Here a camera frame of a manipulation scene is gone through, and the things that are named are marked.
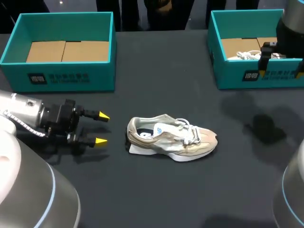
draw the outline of dark clothing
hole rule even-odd
[[[0,0],[0,33],[11,33],[21,13],[49,13],[43,0]]]
[[[237,0],[237,10],[256,10],[258,8],[259,0]],[[226,0],[208,0],[206,10],[206,26],[209,26],[209,20],[212,10],[224,10]]]
[[[113,12],[115,30],[121,30],[121,19],[123,21],[123,30],[134,30],[138,27],[139,12],[137,0],[122,0],[122,15],[118,0],[96,0],[98,12]]]
[[[147,6],[149,30],[183,30],[186,27],[194,0],[171,0],[172,9],[160,13]],[[118,0],[96,0],[97,11],[112,11],[116,31],[136,31],[138,29],[139,12],[137,0],[122,0],[122,16],[120,17]]]
[[[166,13],[147,9],[150,30],[184,30],[192,10],[194,0],[171,0],[172,9]]]

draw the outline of dark gray table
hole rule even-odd
[[[304,138],[303,90],[220,91],[214,84],[206,31],[118,33],[115,93],[39,94],[62,103],[75,99],[109,114],[106,148],[75,160],[67,148],[55,165],[76,187],[81,228],[274,228],[272,196]],[[3,49],[8,36],[0,36]],[[9,90],[0,77],[0,89]],[[134,116],[167,113],[212,129],[217,149],[204,159],[130,155],[124,131]],[[288,135],[264,146],[244,128],[267,113]],[[82,124],[97,126],[82,119]],[[37,153],[45,148],[26,142]],[[47,159],[52,163],[56,156]]]

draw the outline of sneaker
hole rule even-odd
[[[177,162],[188,162],[211,153],[218,144],[216,136],[208,129],[167,114],[153,118],[134,117],[127,127],[126,149],[129,153],[160,153]]]
[[[249,52],[237,52],[237,56],[230,57],[228,60],[248,60],[248,59],[260,59],[261,51],[249,51]]]

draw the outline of shoelace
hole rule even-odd
[[[261,52],[260,51],[248,51],[248,52],[237,52],[237,57],[240,59],[248,60],[248,59],[260,59]]]
[[[197,126],[193,126],[191,125],[188,120],[179,118],[176,119],[178,121],[178,123],[180,124],[180,126],[178,127],[178,129],[181,131],[183,128],[187,128],[188,129],[188,135],[185,138],[182,137],[176,137],[174,139],[176,140],[181,140],[183,142],[184,145],[190,145],[190,144],[198,144],[201,141],[201,136],[200,136],[200,130]]]

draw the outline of white robot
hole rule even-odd
[[[66,136],[69,144],[90,147],[104,144],[106,140],[75,134],[80,116],[109,120],[102,112],[75,107],[71,100],[47,108],[41,100],[0,90],[0,228],[78,226],[77,191],[64,176],[16,138],[16,125],[36,137],[60,134]]]

